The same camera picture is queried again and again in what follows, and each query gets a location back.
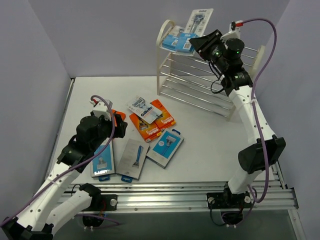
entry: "metal rod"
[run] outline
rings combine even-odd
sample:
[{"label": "metal rod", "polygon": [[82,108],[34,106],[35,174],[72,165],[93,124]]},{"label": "metal rod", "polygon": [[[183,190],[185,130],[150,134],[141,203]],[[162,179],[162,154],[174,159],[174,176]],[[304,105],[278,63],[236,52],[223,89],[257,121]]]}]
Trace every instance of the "metal rod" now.
[{"label": "metal rod", "polygon": [[207,81],[207,82],[210,82],[211,84],[214,82],[213,80],[209,80],[209,79],[207,79],[207,78],[205,78],[205,77],[197,76],[197,75],[194,75],[194,74],[192,74],[192,73],[189,73],[189,72],[186,72],[186,71],[182,71],[182,70],[179,70],[179,69],[176,69],[176,68],[173,68],[173,67],[171,67],[171,69],[172,69],[172,70],[176,70],[176,71],[178,71],[178,72],[181,72],[181,73],[183,73],[183,74],[188,74],[188,75],[190,75],[190,76],[192,76],[192,77],[195,77],[195,78],[198,78],[198,79],[205,80],[205,81]]},{"label": "metal rod", "polygon": [[193,95],[191,95],[191,94],[189,94],[189,93],[186,93],[186,92],[184,92],[184,91],[180,91],[180,90],[175,89],[175,88],[173,88],[173,87],[170,87],[170,86],[167,86],[167,85],[162,85],[162,87],[165,87],[165,88],[168,88],[168,89],[174,90],[174,91],[176,91],[176,92],[178,92],[178,93],[181,93],[181,94],[187,95],[187,96],[189,96],[189,97],[192,97],[192,98],[195,98],[195,99],[198,99],[198,100],[204,101],[204,102],[206,102],[206,103],[208,103],[208,104],[215,105],[215,106],[217,106],[217,107],[219,107],[219,108],[222,108],[222,109],[225,109],[225,110],[230,110],[230,108],[227,108],[227,107],[225,107],[225,106],[221,106],[221,105],[219,105],[219,104],[216,104],[216,103],[214,103],[214,102],[211,102],[211,101],[205,100],[205,99],[200,98],[200,97],[197,97],[197,96],[193,96]]},{"label": "metal rod", "polygon": [[213,94],[207,93],[207,92],[205,92],[205,91],[201,91],[201,90],[196,89],[196,88],[193,88],[193,87],[191,87],[191,86],[184,85],[184,84],[182,84],[181,82],[177,82],[177,81],[171,80],[171,79],[169,79],[169,78],[167,78],[167,79],[166,79],[166,81],[169,81],[169,82],[172,82],[172,83],[175,83],[175,84],[178,84],[178,85],[184,86],[184,87],[186,87],[186,88],[189,88],[189,89],[192,89],[192,90],[198,91],[198,92],[200,92],[200,93],[203,93],[203,94],[209,95],[210,97],[214,97],[214,98],[221,99],[220,97],[217,97],[217,96],[215,96],[215,95],[213,95]]},{"label": "metal rod", "polygon": [[247,46],[245,46],[244,48],[245,48],[245,49],[248,49],[248,50],[251,50],[251,51],[255,51],[255,52],[258,52],[258,50],[255,50],[255,49],[253,49],[253,48],[250,48],[250,47],[247,47]]},{"label": "metal rod", "polygon": [[176,60],[173,60],[173,59],[168,59],[168,60],[169,60],[169,61],[172,61],[172,62],[174,62],[174,63],[178,63],[178,64],[182,64],[182,65],[188,66],[188,67],[193,68],[193,69],[197,69],[197,70],[203,71],[203,72],[208,73],[208,74],[211,74],[211,75],[214,74],[214,73],[211,72],[211,71],[207,71],[207,70],[204,70],[204,69],[195,67],[195,66],[191,66],[191,65],[185,64],[185,63],[180,62],[180,61],[176,61]]},{"label": "metal rod", "polygon": [[184,103],[186,103],[186,104],[190,104],[190,105],[195,106],[195,107],[197,107],[197,108],[200,108],[200,109],[206,110],[206,111],[208,111],[208,112],[211,112],[211,113],[214,113],[214,114],[218,114],[218,115],[220,115],[220,116],[222,116],[222,117],[224,117],[224,118],[227,118],[227,116],[222,115],[221,113],[218,113],[218,112],[212,111],[212,110],[210,110],[210,109],[207,109],[207,108],[205,108],[205,107],[196,105],[196,104],[191,103],[191,102],[189,102],[189,101],[182,100],[182,99],[180,99],[180,98],[178,98],[178,97],[175,97],[175,96],[172,96],[172,95],[170,95],[170,94],[167,94],[167,93],[164,93],[164,92],[161,92],[160,94],[166,95],[166,96],[168,96],[168,97],[171,97],[171,98],[173,98],[173,99],[179,100],[179,101],[184,102]]},{"label": "metal rod", "polygon": [[252,67],[252,65],[250,65],[250,64],[246,64],[246,63],[243,63],[243,65],[246,65],[246,66]]},{"label": "metal rod", "polygon": [[[199,87],[199,88],[203,88],[203,89],[206,89],[206,90],[209,90],[209,91],[210,91],[210,87],[207,87],[207,86],[205,86],[205,85],[202,85],[202,84],[200,84],[200,83],[198,83],[198,82],[191,81],[191,80],[189,80],[189,79],[186,79],[186,78],[184,78],[184,77],[175,75],[175,74],[173,74],[173,73],[171,73],[171,74],[167,74],[167,73],[165,73],[165,72],[160,72],[160,73],[163,74],[163,75],[166,75],[166,76],[168,76],[168,77],[171,77],[171,78],[180,80],[180,81],[182,81],[182,82],[185,82],[185,83],[188,83],[188,84],[192,84],[192,85],[197,86],[197,87]],[[227,99],[224,99],[224,98],[222,98],[222,97],[219,97],[218,94],[217,94],[215,97],[218,98],[218,99],[221,99],[221,100],[223,100],[223,101],[226,101],[226,102],[231,103],[230,100],[227,100]]]},{"label": "metal rod", "polygon": [[255,59],[253,56],[249,56],[249,55],[245,55],[245,54],[241,54],[241,56],[244,56],[244,57],[247,57],[247,58],[250,58],[250,59]]}]

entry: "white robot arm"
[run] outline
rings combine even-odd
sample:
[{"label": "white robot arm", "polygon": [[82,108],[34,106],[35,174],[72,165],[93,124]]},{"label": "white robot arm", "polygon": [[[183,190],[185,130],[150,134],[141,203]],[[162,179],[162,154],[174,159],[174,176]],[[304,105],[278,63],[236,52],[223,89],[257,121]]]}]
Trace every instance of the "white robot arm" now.
[{"label": "white robot arm", "polygon": [[266,169],[259,131],[264,138],[269,166],[277,162],[286,146],[283,137],[278,138],[268,125],[253,94],[251,77],[243,68],[241,53],[245,44],[240,40],[238,27],[242,25],[241,21],[232,22],[229,32],[224,35],[219,30],[215,30],[206,36],[189,40],[199,55],[211,64],[216,71],[214,73],[219,75],[223,90],[236,107],[248,137],[249,146],[239,152],[239,168],[226,186],[228,194],[225,195],[229,197],[245,193],[248,185]]},{"label": "white robot arm", "polygon": [[101,101],[92,98],[94,107],[91,116],[80,121],[76,135],[63,148],[48,178],[33,197],[34,200],[15,217],[9,217],[1,223],[9,240],[52,240],[54,234],[80,211],[101,206],[103,198],[100,189],[86,183],[55,208],[67,187],[96,157],[94,152],[102,142],[106,138],[111,141],[112,138],[125,136],[128,124],[120,115],[112,114],[112,103],[99,96],[95,97]]}]

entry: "white table surface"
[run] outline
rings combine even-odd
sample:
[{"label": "white table surface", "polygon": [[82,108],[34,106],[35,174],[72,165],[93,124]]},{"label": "white table surface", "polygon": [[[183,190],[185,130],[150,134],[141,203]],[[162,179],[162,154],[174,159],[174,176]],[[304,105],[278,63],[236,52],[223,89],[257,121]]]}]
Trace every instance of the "white table surface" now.
[{"label": "white table surface", "polygon": [[[111,100],[113,109],[126,113],[125,121],[128,122],[128,127],[125,137],[113,140],[115,166],[121,159],[128,139],[143,141],[129,118],[131,111],[125,106],[125,103],[135,95],[142,96],[150,102],[159,99],[177,122],[173,128],[184,136],[184,142],[166,169],[146,159],[140,180],[133,180],[132,183],[226,182],[239,166],[238,152],[248,146],[245,128],[237,114],[227,122],[219,115],[166,96],[158,96],[155,76],[77,77],[53,153],[53,162],[76,133],[80,120],[90,115],[92,105],[89,99],[92,95]],[[263,172],[256,180],[264,179]],[[274,180],[273,174],[269,175],[269,179]],[[100,184],[101,182],[90,176],[88,165],[73,183]],[[112,175],[109,181],[103,183],[126,184],[121,181],[119,175]]]}]

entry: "black bracket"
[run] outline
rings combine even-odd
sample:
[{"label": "black bracket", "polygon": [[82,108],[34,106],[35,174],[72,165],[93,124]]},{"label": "black bracket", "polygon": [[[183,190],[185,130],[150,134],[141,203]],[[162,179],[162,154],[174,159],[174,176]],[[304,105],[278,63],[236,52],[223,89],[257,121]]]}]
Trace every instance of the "black bracket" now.
[{"label": "black bracket", "polygon": [[116,211],[118,205],[118,195],[116,194],[101,194],[99,204],[92,204],[83,211]]},{"label": "black bracket", "polygon": [[245,198],[251,199],[250,194],[248,192],[241,193],[241,194],[234,194],[236,197],[232,198],[232,201],[226,201],[225,193],[223,192],[208,192],[206,194],[206,202],[208,208],[212,209],[249,209],[252,206],[252,201],[250,203],[245,202]]}]

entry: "cable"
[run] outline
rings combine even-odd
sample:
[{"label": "cable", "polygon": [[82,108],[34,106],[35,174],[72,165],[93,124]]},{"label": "cable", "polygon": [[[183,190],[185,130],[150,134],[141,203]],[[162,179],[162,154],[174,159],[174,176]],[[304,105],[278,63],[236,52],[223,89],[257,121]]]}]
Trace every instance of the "cable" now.
[{"label": "cable", "polygon": [[[267,61],[265,62],[265,64],[263,65],[263,67],[261,68],[261,70],[259,71],[259,73],[257,74],[254,82],[253,82],[253,87],[252,87],[252,91],[251,91],[251,100],[253,100],[255,98],[255,90],[256,90],[256,86],[257,86],[257,82],[258,79],[260,77],[260,75],[262,74],[262,72],[265,70],[265,68],[267,67],[267,65],[269,64],[272,56],[274,55],[275,49],[276,49],[276,44],[277,44],[277,30],[275,25],[272,23],[272,21],[265,19],[265,18],[252,18],[246,21],[243,21],[242,24],[246,24],[246,23],[250,23],[250,22],[254,22],[254,21],[263,21],[263,22],[267,22],[268,24],[271,25],[272,29],[273,29],[273,35],[274,35],[274,40],[273,40],[273,46],[272,46],[272,50],[271,53],[267,59]],[[269,160],[268,160],[268,153],[267,153],[267,146],[266,146],[266,142],[264,139],[264,135],[263,132],[261,130],[261,125],[259,122],[259,118],[258,118],[258,113],[257,113],[257,108],[256,108],[256,104],[253,101],[252,102],[252,108],[253,108],[253,114],[254,114],[254,119],[256,122],[256,126],[260,135],[260,139],[261,139],[261,144],[262,144],[262,149],[263,149],[263,157],[264,157],[264,164],[265,164],[265,182],[264,182],[264,189],[262,192],[262,195],[260,197],[260,199],[257,199],[253,193],[253,189],[252,187],[249,185],[248,188],[250,190],[250,193],[254,199],[254,201],[256,203],[261,203],[267,194],[268,191],[268,186],[269,186]]]},{"label": "cable", "polygon": [[72,190],[71,190],[71,197],[72,197],[72,195],[73,195],[73,192],[74,192],[75,186],[77,186],[77,185],[79,185],[79,187],[81,187],[81,184],[79,184],[79,183],[77,183],[77,184],[73,185]]},{"label": "cable", "polygon": [[104,216],[93,215],[93,214],[78,213],[77,215],[75,215],[75,217],[91,217],[91,218],[103,219],[103,220],[115,223],[113,225],[98,226],[98,227],[95,227],[95,229],[111,228],[111,227],[117,227],[117,226],[121,225],[120,222],[118,222],[118,221],[116,221],[114,219],[107,218],[107,217],[104,217]]},{"label": "cable", "polygon": [[212,222],[214,223],[214,225],[216,225],[217,227],[223,227],[223,226],[227,225],[226,222],[221,223],[221,224],[216,223],[216,222],[214,221],[213,217],[212,217],[212,206],[213,206],[213,202],[214,202],[214,201],[212,201],[211,204],[210,204],[210,218],[211,218],[211,221],[212,221]]},{"label": "cable", "polygon": [[221,76],[218,76],[218,75],[215,73],[215,71],[212,69],[211,66],[214,67],[214,69],[217,71],[217,69],[216,69],[215,66],[212,64],[212,62],[209,62],[209,67],[210,67],[210,69],[211,69],[211,72],[216,76],[217,80],[215,80],[215,81],[213,81],[213,82],[211,83],[210,90],[211,90],[211,92],[212,92],[213,94],[220,94],[220,93],[222,93],[222,92],[224,91],[223,88],[222,88],[221,90],[219,90],[219,91],[212,91],[212,86],[214,85],[215,82],[220,81]]},{"label": "cable", "polygon": [[211,69],[211,72],[216,76],[216,78],[217,79],[219,79],[219,77],[218,77],[218,75],[215,73],[215,71],[212,69],[212,67],[211,67],[211,62],[209,62],[209,67],[210,67],[210,69]]},{"label": "cable", "polygon": [[8,217],[6,220],[4,220],[3,222],[0,223],[0,228],[2,228],[4,225],[6,225],[9,221],[11,221],[14,217],[16,217],[19,213],[21,213],[23,210],[25,210],[34,200],[36,200],[41,194],[43,194],[51,185],[54,184],[54,182],[56,182],[58,179],[62,178],[64,175],[72,172],[73,170],[90,163],[94,158],[96,158],[97,156],[99,156],[109,145],[109,143],[111,142],[114,134],[115,134],[115,119],[114,119],[114,114],[112,112],[111,107],[109,106],[109,104],[106,102],[106,100],[104,100],[101,96],[98,95],[93,95],[91,96],[91,100],[93,100],[94,98],[98,98],[100,99],[108,108],[108,111],[110,113],[111,116],[111,122],[112,122],[112,131],[111,131],[111,135],[110,138],[108,139],[108,141],[106,142],[105,146],[103,146],[103,148],[94,156],[90,157],[89,159],[83,161],[82,163],[79,163],[78,165],[75,165],[73,167],[70,167],[68,170],[64,171],[63,173],[61,173],[60,175],[58,175],[56,178],[54,178],[51,182],[49,182],[45,187],[43,187],[36,195],[34,195],[21,209],[19,209],[15,214],[13,214],[11,217]]}]

